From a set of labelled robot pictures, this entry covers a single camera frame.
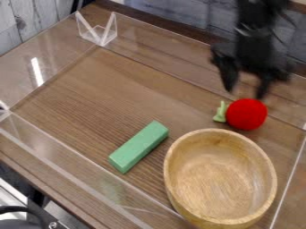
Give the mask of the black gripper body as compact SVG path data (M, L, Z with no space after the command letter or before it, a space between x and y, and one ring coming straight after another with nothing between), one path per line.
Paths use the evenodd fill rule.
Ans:
M256 76L269 73L273 81L287 81L291 63L272 45L273 32L269 28L259 30L235 29L236 40L215 43L211 48L211 63L219 69L221 58L235 61L237 70L252 72Z

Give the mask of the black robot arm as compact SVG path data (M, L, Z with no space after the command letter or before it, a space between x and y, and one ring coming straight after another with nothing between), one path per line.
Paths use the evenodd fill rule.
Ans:
M275 81L288 81L292 62L272 43L277 15L288 0L236 0L237 21L233 42L209 47L211 63L217 67L224 89L231 92L239 72L252 73L260 80L255 98L261 100Z

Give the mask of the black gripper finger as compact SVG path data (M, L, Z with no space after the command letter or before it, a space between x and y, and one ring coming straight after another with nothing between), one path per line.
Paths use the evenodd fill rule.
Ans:
M259 85L256 87L255 98L261 100L268 92L269 85L273 82L273 77L269 73L263 73L257 75L259 77Z
M219 61L220 80L224 89L231 92L239 79L239 70L231 58L221 58Z

